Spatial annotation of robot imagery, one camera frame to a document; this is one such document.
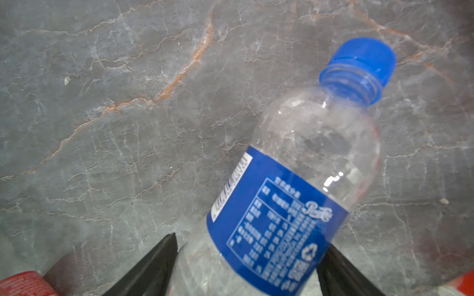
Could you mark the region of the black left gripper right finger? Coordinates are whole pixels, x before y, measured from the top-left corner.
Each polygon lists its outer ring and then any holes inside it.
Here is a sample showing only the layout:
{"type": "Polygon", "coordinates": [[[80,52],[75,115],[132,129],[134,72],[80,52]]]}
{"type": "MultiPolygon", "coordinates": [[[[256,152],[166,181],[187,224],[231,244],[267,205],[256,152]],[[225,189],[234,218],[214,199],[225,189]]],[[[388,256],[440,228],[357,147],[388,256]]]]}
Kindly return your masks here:
{"type": "Polygon", "coordinates": [[[332,244],[317,274],[323,296],[385,296],[332,244]]]}

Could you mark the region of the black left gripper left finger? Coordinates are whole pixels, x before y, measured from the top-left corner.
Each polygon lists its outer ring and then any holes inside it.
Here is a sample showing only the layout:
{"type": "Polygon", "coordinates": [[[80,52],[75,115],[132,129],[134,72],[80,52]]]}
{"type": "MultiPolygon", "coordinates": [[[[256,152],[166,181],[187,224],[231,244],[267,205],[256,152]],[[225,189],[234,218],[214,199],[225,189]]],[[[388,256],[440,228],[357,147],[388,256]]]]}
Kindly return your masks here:
{"type": "Polygon", "coordinates": [[[164,296],[177,254],[176,235],[166,235],[104,296],[164,296]]]}

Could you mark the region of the white red label bottle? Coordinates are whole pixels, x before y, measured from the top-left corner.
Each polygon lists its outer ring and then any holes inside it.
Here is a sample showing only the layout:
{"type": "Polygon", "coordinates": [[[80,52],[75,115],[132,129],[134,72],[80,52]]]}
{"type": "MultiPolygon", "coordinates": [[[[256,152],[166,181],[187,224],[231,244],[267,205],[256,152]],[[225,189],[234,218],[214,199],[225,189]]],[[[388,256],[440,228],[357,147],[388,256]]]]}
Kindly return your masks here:
{"type": "Polygon", "coordinates": [[[474,270],[438,288],[440,296],[474,296],[474,270]]]}

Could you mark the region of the red cap small bottle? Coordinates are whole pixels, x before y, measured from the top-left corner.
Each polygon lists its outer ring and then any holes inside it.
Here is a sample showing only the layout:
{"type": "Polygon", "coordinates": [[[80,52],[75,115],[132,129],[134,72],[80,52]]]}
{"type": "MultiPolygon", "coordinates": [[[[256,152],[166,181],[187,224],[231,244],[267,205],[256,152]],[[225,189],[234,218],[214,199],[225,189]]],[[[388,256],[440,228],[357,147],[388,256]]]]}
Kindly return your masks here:
{"type": "Polygon", "coordinates": [[[58,296],[36,271],[26,271],[1,281],[1,296],[58,296]]]}

